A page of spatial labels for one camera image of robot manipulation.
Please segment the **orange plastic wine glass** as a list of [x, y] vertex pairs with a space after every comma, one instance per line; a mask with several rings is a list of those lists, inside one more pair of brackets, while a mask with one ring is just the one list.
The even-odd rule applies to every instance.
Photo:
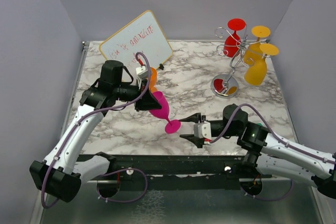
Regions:
[[149, 90], [154, 93], [157, 92], [157, 88], [155, 87], [157, 83], [157, 71], [155, 68], [151, 67], [151, 78], [149, 81]]

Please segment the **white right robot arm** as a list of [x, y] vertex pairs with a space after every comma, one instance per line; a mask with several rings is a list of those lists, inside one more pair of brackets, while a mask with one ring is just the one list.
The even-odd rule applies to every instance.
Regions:
[[290, 141], [275, 133], [267, 122], [252, 123], [241, 108], [236, 104], [224, 107], [221, 120], [208, 121], [201, 113], [181, 119], [181, 122], [192, 122], [194, 132], [180, 137], [202, 148], [221, 138], [235, 136], [237, 145], [247, 151], [241, 164], [246, 177], [259, 174], [289, 178], [335, 198], [335, 154]]

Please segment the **magenta plastic wine glass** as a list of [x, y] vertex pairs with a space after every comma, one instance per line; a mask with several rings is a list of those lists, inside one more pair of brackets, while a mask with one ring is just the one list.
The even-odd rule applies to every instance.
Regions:
[[165, 126], [165, 132], [167, 134], [173, 134], [176, 133], [180, 127], [181, 127], [181, 122], [179, 120], [170, 120], [169, 119], [169, 114], [170, 114], [170, 106], [169, 103], [167, 102], [164, 94], [161, 91], [156, 91], [152, 93], [158, 103], [161, 105], [160, 109], [154, 109], [150, 110], [149, 112], [156, 118], [158, 119], [164, 119], [167, 120], [167, 124]]

